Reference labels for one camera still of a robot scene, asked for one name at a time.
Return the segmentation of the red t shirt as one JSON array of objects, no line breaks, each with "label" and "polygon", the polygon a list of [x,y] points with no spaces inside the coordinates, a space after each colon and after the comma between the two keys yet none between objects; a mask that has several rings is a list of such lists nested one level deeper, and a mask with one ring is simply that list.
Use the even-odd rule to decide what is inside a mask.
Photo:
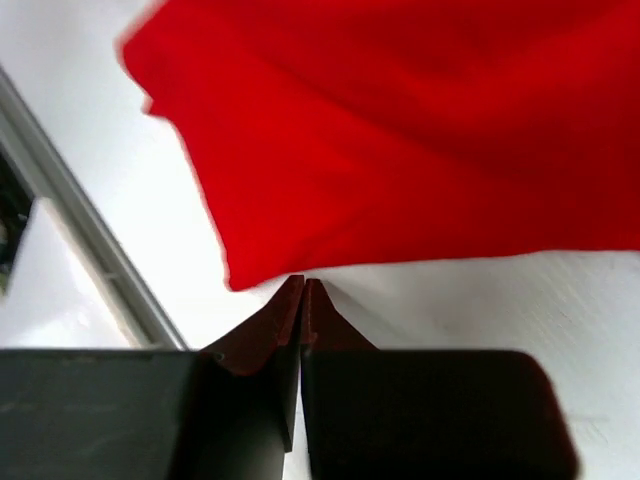
[{"label": "red t shirt", "polygon": [[235,291],[639,246],[635,1],[162,1],[119,50]]}]

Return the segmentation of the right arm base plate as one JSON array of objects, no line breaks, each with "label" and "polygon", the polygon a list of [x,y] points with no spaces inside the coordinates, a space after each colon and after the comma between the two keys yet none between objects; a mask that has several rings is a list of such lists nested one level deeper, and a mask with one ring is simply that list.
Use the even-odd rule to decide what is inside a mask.
[{"label": "right arm base plate", "polygon": [[34,195],[12,159],[1,150],[1,295],[7,292]]}]

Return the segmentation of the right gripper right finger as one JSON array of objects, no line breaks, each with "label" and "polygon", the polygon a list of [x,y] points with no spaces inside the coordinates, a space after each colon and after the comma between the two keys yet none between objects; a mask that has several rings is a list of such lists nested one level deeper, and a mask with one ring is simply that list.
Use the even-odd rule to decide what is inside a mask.
[{"label": "right gripper right finger", "polygon": [[513,350],[382,350],[305,285],[301,394],[315,479],[574,479],[549,377]]}]

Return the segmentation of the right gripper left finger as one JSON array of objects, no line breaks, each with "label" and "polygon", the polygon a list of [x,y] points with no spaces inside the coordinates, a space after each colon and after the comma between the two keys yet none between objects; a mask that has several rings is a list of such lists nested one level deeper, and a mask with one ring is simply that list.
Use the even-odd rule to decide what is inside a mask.
[{"label": "right gripper left finger", "polygon": [[199,351],[5,350],[5,479],[278,479],[304,279]]}]

